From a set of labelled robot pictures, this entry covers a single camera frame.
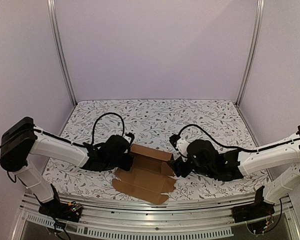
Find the brown cardboard box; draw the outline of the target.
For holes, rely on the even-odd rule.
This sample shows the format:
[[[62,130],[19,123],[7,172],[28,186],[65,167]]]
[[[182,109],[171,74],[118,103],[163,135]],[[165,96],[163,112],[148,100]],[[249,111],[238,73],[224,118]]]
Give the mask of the brown cardboard box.
[[[175,174],[168,165],[174,160],[173,154],[137,144],[131,146],[131,153],[134,160],[130,171],[118,168],[114,172],[114,189],[151,204],[165,203],[176,183]]]

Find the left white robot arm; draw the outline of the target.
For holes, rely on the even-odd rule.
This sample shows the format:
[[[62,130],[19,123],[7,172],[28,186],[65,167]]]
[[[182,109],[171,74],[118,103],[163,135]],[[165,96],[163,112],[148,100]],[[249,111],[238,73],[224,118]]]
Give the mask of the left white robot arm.
[[[129,171],[134,157],[131,146],[133,133],[111,135],[101,143],[76,143],[49,133],[24,117],[1,137],[0,166],[15,175],[53,216],[64,213],[64,205],[39,170],[28,159],[29,155],[44,156],[72,164],[85,171],[103,172],[120,168]]]

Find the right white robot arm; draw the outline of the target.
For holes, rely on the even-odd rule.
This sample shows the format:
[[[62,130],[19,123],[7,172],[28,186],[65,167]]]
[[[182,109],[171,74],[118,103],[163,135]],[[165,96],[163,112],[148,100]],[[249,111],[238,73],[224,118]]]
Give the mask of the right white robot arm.
[[[180,133],[169,138],[170,144],[179,153],[169,166],[177,177],[187,177],[194,172],[222,182],[243,179],[252,173],[290,164],[274,181],[260,187],[248,213],[259,218],[280,198],[300,185],[300,125],[297,132],[272,144],[255,149],[226,146],[213,137],[209,140],[185,140]]]

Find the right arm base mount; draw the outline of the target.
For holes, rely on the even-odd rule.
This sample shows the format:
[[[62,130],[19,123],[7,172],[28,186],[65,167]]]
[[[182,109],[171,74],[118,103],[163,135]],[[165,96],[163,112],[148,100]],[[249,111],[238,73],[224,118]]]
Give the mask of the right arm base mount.
[[[274,204],[266,203],[264,200],[264,189],[265,186],[261,186],[256,191],[253,203],[235,206],[231,209],[235,223],[258,219],[275,213]]]

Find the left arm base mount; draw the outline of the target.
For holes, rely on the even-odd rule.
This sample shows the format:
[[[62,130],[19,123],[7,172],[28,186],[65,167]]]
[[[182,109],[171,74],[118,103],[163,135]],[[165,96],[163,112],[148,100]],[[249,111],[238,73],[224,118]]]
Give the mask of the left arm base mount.
[[[52,200],[43,203],[37,198],[40,204],[39,213],[50,216],[53,219],[78,223],[82,215],[83,205],[75,201],[61,202],[57,190],[53,185],[51,187],[53,191]]]

